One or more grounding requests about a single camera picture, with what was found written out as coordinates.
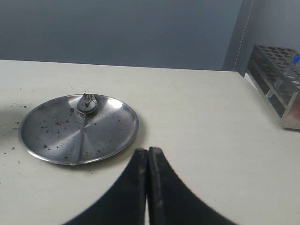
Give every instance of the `stainless steel plate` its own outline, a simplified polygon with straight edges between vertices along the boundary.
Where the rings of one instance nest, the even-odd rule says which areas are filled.
[[[24,118],[19,139],[30,154],[50,163],[69,164],[83,117],[77,111],[81,97],[70,95],[50,100]],[[138,117],[127,104],[103,95],[95,97],[98,106],[87,116],[78,164],[117,154],[135,139],[138,132]]]

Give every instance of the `spoon handle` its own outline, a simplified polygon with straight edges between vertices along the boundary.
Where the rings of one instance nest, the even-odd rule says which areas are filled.
[[[76,165],[78,163],[78,159],[81,153],[81,148],[83,146],[83,130],[85,127],[85,116],[86,114],[83,114],[83,119],[80,126],[79,135],[77,138],[77,142],[73,151],[73,154],[71,156],[70,165]]]

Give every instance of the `table surface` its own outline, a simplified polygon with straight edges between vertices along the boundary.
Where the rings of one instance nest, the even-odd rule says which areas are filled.
[[[238,73],[0,60],[0,218],[54,225],[95,202],[137,147],[161,147],[185,184],[240,225],[300,224],[300,138],[279,127]],[[96,93],[138,114],[123,152],[89,165],[60,166],[20,145],[18,122],[59,96]]]

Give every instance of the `black object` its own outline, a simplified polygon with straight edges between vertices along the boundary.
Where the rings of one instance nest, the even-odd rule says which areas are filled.
[[[146,193],[151,225],[235,225],[184,185],[160,148],[136,149],[104,196],[66,225],[143,225]]]
[[[113,186],[66,225],[143,225],[147,159],[147,150],[136,149]]]

